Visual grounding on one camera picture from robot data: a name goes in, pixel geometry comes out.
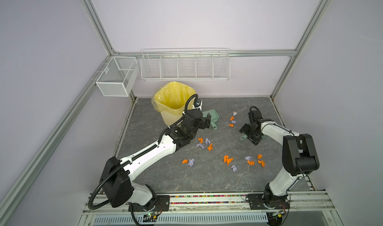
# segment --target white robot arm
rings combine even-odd
[[[188,110],[189,102],[195,98],[193,109]],[[139,185],[133,180],[147,167],[164,156],[181,149],[195,137],[198,129],[209,128],[211,116],[203,117],[202,101],[198,95],[191,96],[185,105],[183,116],[170,127],[165,128],[156,142],[142,150],[117,160],[110,158],[105,164],[100,184],[94,190],[88,203],[90,210],[97,209],[107,203],[118,207],[125,202],[137,203],[144,210],[152,210],[157,202],[157,196],[149,185]],[[270,119],[263,119],[259,109],[250,108],[250,125],[245,124],[240,132],[257,145],[263,135],[268,135],[283,146],[283,168],[276,178],[266,185],[264,203],[266,205],[279,204],[287,197],[287,191],[297,180],[318,169],[314,142],[308,134],[299,134],[287,130]],[[99,190],[103,188],[108,200],[93,205],[93,200]]]
[[[190,101],[194,99],[193,108],[188,109]],[[211,115],[203,117],[201,112],[202,100],[198,95],[192,95],[185,104],[182,117],[171,126],[165,128],[156,142],[142,150],[118,160],[111,157],[105,164],[98,187],[89,198],[90,210],[110,203],[118,207],[125,202],[137,203],[145,210],[152,210],[157,202],[157,195],[149,185],[139,185],[132,182],[142,171],[169,154],[188,145],[198,129],[210,127]],[[108,200],[93,205],[95,196],[103,189]]]
[[[265,205],[279,204],[287,199],[288,190],[302,177],[319,168],[318,156],[314,141],[309,134],[290,131],[271,119],[263,119],[255,106],[248,113],[250,124],[245,124],[241,139],[248,138],[257,145],[263,135],[267,135],[282,145],[283,167],[273,181],[266,185],[264,191]]]

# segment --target gray marble floor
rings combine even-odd
[[[248,139],[240,140],[238,130],[249,123],[247,113],[250,106],[257,106],[263,118],[279,122],[277,113],[269,98],[203,98],[202,111],[215,108],[219,115],[218,129],[200,129],[190,145],[162,158],[143,171],[135,182],[149,184],[154,191],[263,191],[282,168],[282,147],[268,136],[254,146]],[[233,111],[237,123],[229,127]],[[128,156],[158,139],[159,133],[166,127],[159,112],[153,109],[151,99],[138,99],[133,116],[122,143],[119,158]],[[196,147],[198,138],[208,137],[213,150]],[[266,166],[256,162],[250,166],[244,157],[254,158],[262,154]],[[234,160],[227,166],[223,157],[228,155]],[[194,166],[182,164],[184,159],[194,158]],[[237,172],[230,166],[235,165]],[[291,190],[309,190],[306,182],[300,180]]]

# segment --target crumpled paper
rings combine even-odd
[[[194,165],[194,159],[189,159],[188,166],[193,166]]]
[[[197,143],[195,147],[201,147],[203,149],[205,148],[205,146],[203,144],[201,144],[201,143]]]
[[[232,165],[231,169],[233,170],[233,172],[237,171],[237,167],[235,165]]]

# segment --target white wire basket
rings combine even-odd
[[[104,96],[129,96],[138,71],[135,57],[113,56],[96,84]]]
[[[229,50],[142,50],[141,77],[143,80],[229,80]]]

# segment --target yellow plastic bag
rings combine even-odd
[[[186,101],[195,93],[192,87],[173,81],[153,95],[152,104],[154,109],[161,113],[165,124],[169,126],[181,118]],[[193,103],[194,99],[189,103],[188,109],[193,108]]]

